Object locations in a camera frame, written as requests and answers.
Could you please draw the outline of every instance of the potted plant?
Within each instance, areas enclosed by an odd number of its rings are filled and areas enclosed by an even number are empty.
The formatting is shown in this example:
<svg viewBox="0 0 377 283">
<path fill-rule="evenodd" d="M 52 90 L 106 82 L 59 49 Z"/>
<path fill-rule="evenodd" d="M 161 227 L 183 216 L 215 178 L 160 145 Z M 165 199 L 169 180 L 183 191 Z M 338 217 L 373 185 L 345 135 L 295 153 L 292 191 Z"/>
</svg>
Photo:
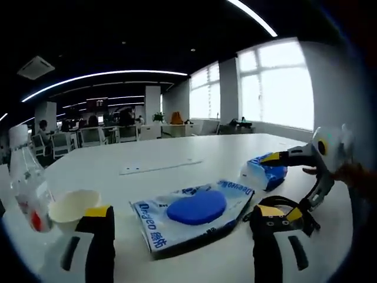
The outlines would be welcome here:
<svg viewBox="0 0 377 283">
<path fill-rule="evenodd" d="M 153 122 L 161 124 L 164 121 L 164 113 L 157 112 L 155 115 L 153 115 Z"/>
</svg>

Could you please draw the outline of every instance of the white cup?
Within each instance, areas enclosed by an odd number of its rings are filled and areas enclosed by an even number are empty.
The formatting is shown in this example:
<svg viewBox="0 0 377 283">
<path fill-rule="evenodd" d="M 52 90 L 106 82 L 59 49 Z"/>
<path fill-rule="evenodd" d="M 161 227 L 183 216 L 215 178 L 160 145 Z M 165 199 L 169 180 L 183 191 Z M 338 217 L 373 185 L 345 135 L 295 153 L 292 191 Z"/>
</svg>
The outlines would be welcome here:
<svg viewBox="0 0 377 283">
<path fill-rule="evenodd" d="M 48 214 L 63 232 L 74 231 L 88 208 L 101 203 L 101 196 L 94 190 L 75 190 L 50 203 Z"/>
</svg>

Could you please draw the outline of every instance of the air conditioner vent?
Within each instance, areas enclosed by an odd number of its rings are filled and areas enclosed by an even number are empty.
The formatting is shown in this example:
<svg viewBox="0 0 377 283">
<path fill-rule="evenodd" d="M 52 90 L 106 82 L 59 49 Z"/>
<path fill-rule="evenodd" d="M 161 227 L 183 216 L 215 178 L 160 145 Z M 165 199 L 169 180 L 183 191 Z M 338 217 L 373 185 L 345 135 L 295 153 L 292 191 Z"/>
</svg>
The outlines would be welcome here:
<svg viewBox="0 0 377 283">
<path fill-rule="evenodd" d="M 43 58 L 36 56 L 19 69 L 17 74 L 29 78 L 30 80 L 35 80 L 53 70 L 55 70 L 55 67 L 46 62 Z"/>
</svg>

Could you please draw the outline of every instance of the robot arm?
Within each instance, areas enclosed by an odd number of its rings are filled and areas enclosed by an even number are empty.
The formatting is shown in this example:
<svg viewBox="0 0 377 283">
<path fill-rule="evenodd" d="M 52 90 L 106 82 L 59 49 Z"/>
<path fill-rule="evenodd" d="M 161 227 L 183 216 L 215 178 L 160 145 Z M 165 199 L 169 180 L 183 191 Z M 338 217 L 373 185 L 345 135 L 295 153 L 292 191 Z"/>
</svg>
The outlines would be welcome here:
<svg viewBox="0 0 377 283">
<path fill-rule="evenodd" d="M 312 140 L 304 146 L 296 146 L 285 152 L 276 152 L 261 160 L 266 166 L 316 167 L 317 182 L 300 202 L 301 209 L 313 211 L 334 185 L 332 174 L 352 160 L 353 136 L 345 125 L 342 129 L 319 127 Z"/>
</svg>

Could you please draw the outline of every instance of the plastic bottle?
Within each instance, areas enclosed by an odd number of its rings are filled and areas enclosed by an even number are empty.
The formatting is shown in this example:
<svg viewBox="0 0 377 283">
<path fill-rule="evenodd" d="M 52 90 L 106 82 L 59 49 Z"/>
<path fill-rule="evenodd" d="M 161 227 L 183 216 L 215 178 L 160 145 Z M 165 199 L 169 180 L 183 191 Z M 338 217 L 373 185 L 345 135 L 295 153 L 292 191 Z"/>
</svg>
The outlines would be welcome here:
<svg viewBox="0 0 377 283">
<path fill-rule="evenodd" d="M 11 186 L 22 213 L 31 228 L 37 232 L 48 232 L 52 221 L 48 216 L 48 205 L 54 201 L 44 177 L 44 169 L 28 146 L 27 125 L 9 130 L 11 156 Z"/>
</svg>

